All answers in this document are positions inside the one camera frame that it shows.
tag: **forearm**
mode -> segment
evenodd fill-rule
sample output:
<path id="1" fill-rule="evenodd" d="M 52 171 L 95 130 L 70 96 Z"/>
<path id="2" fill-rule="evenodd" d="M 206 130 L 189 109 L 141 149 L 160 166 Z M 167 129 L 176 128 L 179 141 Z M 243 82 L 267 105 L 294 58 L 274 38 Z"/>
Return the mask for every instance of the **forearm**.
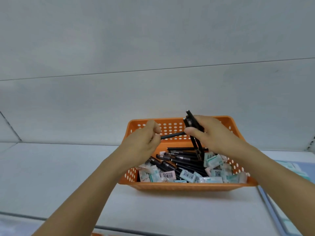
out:
<path id="1" fill-rule="evenodd" d="M 121 166 L 109 156 L 33 236 L 90 235 L 122 173 Z"/>
<path id="2" fill-rule="evenodd" d="M 281 166 L 253 146 L 242 146 L 240 149 L 231 158 L 258 181 L 304 236 L 314 235 L 314 184 Z"/>

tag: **person's right arm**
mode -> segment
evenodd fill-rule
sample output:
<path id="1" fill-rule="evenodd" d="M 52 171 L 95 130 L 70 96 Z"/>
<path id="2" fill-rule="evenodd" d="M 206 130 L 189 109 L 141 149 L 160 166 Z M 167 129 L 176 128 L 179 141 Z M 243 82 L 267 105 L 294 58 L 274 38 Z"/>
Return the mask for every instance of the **person's right arm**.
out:
<path id="1" fill-rule="evenodd" d="M 205 129 L 187 127 L 210 151 L 225 155 L 245 168 L 304 236 L 315 235 L 315 185 L 239 139 L 219 120 L 195 115 Z"/>

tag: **orange plastic basket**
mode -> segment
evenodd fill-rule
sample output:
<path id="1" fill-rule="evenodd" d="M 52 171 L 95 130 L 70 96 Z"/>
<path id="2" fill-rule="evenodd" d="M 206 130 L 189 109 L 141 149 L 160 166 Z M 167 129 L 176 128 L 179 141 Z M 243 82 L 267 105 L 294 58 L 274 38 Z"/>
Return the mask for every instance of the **orange plastic basket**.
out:
<path id="1" fill-rule="evenodd" d="M 239 132 L 233 118 L 230 116 L 214 116 L 214 118 L 221 121 L 221 123 L 231 130 L 240 139 L 243 136 Z M 132 132 L 138 128 L 145 126 L 149 119 L 136 119 L 131 120 L 128 123 L 125 137 L 128 137 Z M 185 128 L 183 118 L 158 118 L 154 119 L 161 127 L 162 135 L 168 135 L 176 132 L 181 132 Z M 161 144 L 157 147 L 153 156 L 159 154 L 160 151 L 167 151 L 167 147 L 192 147 L 189 135 L 182 135 L 179 137 L 174 137 L 170 139 L 165 139 L 161 141 Z M 229 164 L 232 165 L 233 173 L 238 174 L 241 171 L 245 171 L 242 166 L 237 164 L 232 159 L 229 159 Z M 137 190 L 188 190 L 188 191 L 229 191 L 234 190 L 244 186 L 257 186 L 257 181 L 252 178 L 247 178 L 246 184 L 236 184 L 236 183 L 153 183 L 153 182 L 137 182 L 138 171 L 136 168 L 129 169 L 119 181 L 121 185 L 129 185 Z"/>

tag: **barcode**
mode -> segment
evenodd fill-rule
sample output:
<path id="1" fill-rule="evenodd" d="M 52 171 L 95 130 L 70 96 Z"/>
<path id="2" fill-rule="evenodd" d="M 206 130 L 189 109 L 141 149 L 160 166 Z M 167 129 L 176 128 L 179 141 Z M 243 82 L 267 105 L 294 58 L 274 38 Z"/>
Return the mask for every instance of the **barcode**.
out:
<path id="1" fill-rule="evenodd" d="M 166 178 L 173 178 L 173 172 L 163 173 L 163 176 L 166 177 Z"/>
<path id="2" fill-rule="evenodd" d="M 184 171 L 183 175 L 187 176 L 189 179 L 193 179 L 194 178 L 194 175 L 189 173 L 188 171 Z"/>

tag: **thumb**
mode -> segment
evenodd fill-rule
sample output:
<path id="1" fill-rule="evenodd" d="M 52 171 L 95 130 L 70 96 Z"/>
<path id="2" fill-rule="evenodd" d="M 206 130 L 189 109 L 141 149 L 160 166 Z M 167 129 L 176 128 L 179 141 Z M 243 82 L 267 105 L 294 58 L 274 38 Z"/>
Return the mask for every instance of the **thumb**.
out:
<path id="1" fill-rule="evenodd" d="M 184 132 L 190 136 L 197 138 L 199 141 L 205 143 L 207 142 L 207 134 L 194 127 L 186 127 Z"/>
<path id="2" fill-rule="evenodd" d="M 152 138 L 151 142 L 149 143 L 149 146 L 151 149 L 155 149 L 158 147 L 158 145 L 161 142 L 161 136 L 159 134 L 155 134 L 155 136 Z"/>

